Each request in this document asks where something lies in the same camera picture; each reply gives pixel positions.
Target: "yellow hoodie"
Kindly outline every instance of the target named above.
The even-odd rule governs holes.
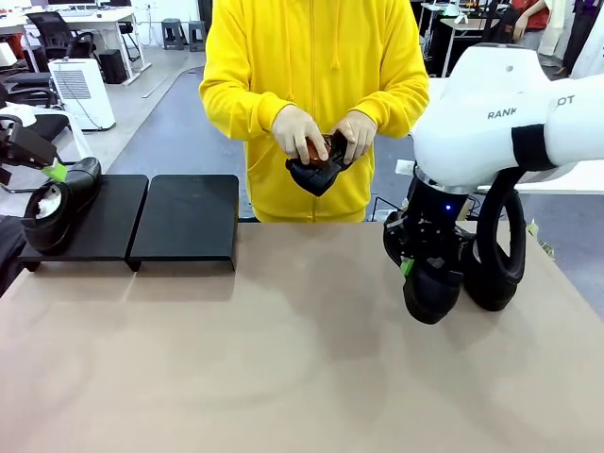
[[[352,109],[405,137],[428,104],[410,0],[217,0],[200,92],[210,120],[245,140],[247,192],[263,222],[359,222],[373,149],[322,197],[297,186],[271,129],[288,104],[329,133]]]

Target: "white glove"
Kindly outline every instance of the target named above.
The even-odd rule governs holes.
[[[339,130],[348,140],[344,163],[348,164],[363,156],[371,147],[378,132],[378,125],[358,110],[350,110],[334,130]]]
[[[300,158],[305,165],[310,163],[307,137],[314,143],[320,160],[329,158],[319,127],[310,115],[296,106],[284,107],[277,114],[273,122],[273,135],[289,158]]]

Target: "person in red shirt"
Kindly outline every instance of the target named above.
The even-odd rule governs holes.
[[[528,49],[537,50],[549,20],[545,0],[512,0],[512,6],[522,11],[516,21],[513,41]]]

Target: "wall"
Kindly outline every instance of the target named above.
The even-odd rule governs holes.
[[[197,0],[132,0],[132,6],[137,9],[136,18],[143,45],[163,45],[161,39],[163,19],[180,19],[187,37],[189,21],[199,20]]]

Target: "white appliance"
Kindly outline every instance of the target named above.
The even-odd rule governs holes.
[[[82,130],[115,126],[103,77],[95,59],[57,59],[48,63],[65,110]]]

